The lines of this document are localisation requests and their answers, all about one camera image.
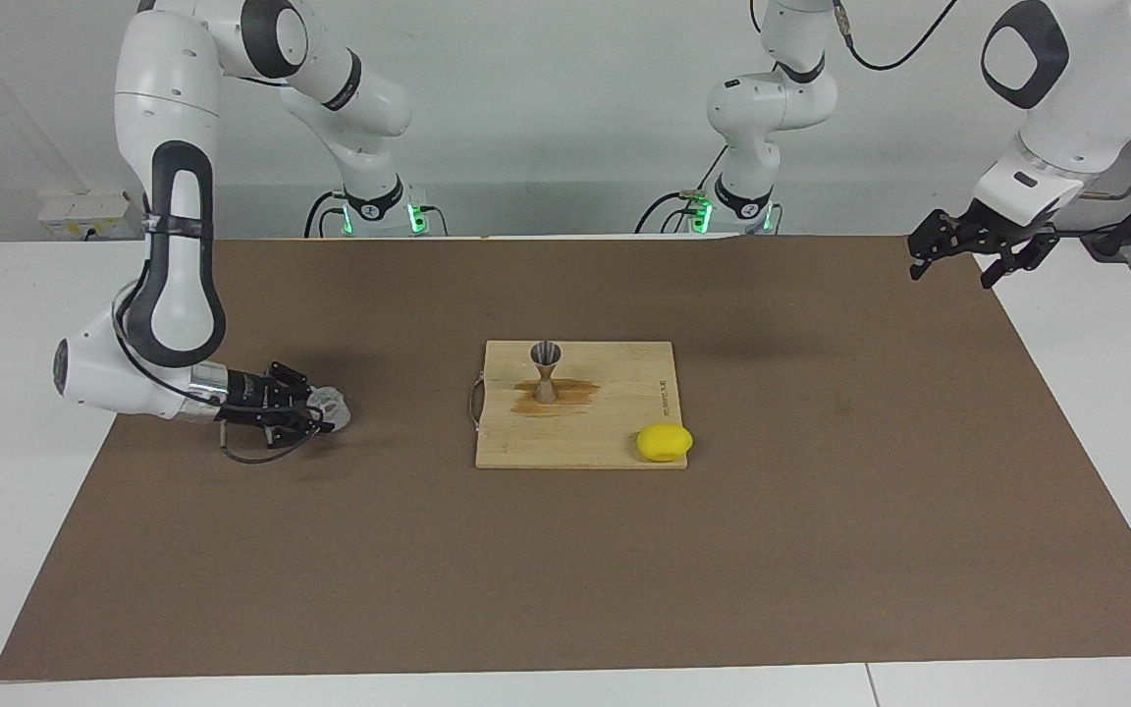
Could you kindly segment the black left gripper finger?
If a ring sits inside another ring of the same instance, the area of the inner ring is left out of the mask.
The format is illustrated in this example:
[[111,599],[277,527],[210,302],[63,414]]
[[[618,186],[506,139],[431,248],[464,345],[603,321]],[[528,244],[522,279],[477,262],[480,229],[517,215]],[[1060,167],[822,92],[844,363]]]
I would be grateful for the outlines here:
[[931,264],[943,258],[960,255],[959,229],[961,219],[943,210],[934,210],[921,221],[908,234],[907,249],[910,255],[908,277],[920,281],[929,271]]
[[1005,247],[998,261],[988,264],[988,267],[983,270],[982,276],[979,276],[979,285],[991,290],[1002,277],[1010,276],[1011,273],[1034,270],[1041,267],[1041,262],[1054,250],[1057,243],[1059,236],[1035,236],[1020,247],[1018,253],[1015,253],[1010,247]]

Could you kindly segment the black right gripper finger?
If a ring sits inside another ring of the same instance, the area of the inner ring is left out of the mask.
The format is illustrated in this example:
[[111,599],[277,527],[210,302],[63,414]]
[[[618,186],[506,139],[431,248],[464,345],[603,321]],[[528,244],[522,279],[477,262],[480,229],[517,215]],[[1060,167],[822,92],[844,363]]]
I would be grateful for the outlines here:
[[308,376],[295,368],[279,361],[266,368],[266,399],[308,399],[314,390]]
[[261,415],[266,448],[286,449],[305,443],[311,437],[326,431],[326,412],[322,408],[287,408],[265,412]]

